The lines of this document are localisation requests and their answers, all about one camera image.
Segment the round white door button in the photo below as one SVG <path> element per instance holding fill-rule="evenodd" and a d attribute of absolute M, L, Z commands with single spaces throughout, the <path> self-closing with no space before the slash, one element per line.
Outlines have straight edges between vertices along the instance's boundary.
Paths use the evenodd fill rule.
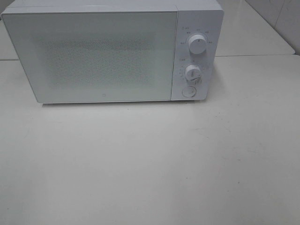
<path fill-rule="evenodd" d="M 185 87 L 182 90 L 182 95 L 186 98 L 192 98 L 196 94 L 196 88 L 192 86 Z"/>

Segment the white timer knob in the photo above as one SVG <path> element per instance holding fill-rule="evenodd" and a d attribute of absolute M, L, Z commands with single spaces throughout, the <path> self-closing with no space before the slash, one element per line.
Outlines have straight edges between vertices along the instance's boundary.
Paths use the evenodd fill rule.
<path fill-rule="evenodd" d="M 196 82 L 202 77 L 202 70 L 198 65 L 192 64 L 185 68 L 185 78 L 188 82 Z"/>

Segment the upper white power knob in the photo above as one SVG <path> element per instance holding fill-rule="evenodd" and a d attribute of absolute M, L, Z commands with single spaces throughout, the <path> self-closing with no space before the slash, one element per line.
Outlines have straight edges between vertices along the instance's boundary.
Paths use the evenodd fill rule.
<path fill-rule="evenodd" d="M 203 34 L 194 34 L 188 40 L 188 48 L 192 54 L 202 54 L 207 48 L 207 38 Z"/>

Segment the white microwave oven body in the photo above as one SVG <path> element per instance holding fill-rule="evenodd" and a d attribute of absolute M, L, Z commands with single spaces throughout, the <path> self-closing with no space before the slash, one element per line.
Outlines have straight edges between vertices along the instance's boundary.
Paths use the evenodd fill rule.
<path fill-rule="evenodd" d="M 204 100 L 224 17 L 223 9 L 215 0 L 16 0 L 1 13 L 1 18 L 3 20 L 8 14 L 142 12 L 177 14 L 171 98 L 166 101 Z M 202 54 L 189 51 L 188 40 L 194 34 L 203 34 L 207 38 L 207 48 Z M 202 70 L 202 77 L 196 82 L 188 82 L 185 78 L 185 68 L 192 64 Z M 188 86 L 196 88 L 194 97 L 182 95 L 182 90 Z"/>

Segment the white microwave door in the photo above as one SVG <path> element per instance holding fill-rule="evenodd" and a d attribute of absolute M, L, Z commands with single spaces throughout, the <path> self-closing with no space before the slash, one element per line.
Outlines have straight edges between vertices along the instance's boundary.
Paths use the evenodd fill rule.
<path fill-rule="evenodd" d="M 8 14 L 39 103 L 171 98 L 176 12 Z"/>

